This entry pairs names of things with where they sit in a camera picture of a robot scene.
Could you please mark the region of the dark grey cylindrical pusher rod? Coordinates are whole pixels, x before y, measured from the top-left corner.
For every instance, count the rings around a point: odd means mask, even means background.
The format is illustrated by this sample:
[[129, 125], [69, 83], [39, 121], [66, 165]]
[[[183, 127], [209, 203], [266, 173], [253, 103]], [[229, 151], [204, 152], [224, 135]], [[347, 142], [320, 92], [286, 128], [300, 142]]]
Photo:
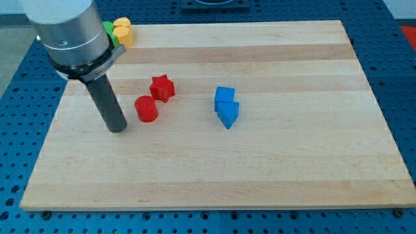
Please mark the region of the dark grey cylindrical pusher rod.
[[86, 83], [91, 98], [93, 99], [107, 129], [112, 133], [119, 133], [127, 127], [127, 120], [122, 112], [114, 90], [106, 75]]

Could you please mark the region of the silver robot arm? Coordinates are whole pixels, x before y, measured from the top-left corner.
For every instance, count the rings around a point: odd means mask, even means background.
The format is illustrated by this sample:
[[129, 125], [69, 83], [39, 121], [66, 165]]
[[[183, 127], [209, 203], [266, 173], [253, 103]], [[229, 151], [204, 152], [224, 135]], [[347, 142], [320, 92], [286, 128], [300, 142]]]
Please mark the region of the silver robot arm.
[[19, 0], [19, 4], [58, 74], [83, 83], [108, 130], [123, 131], [127, 120], [106, 72], [126, 48], [112, 42], [95, 2]]

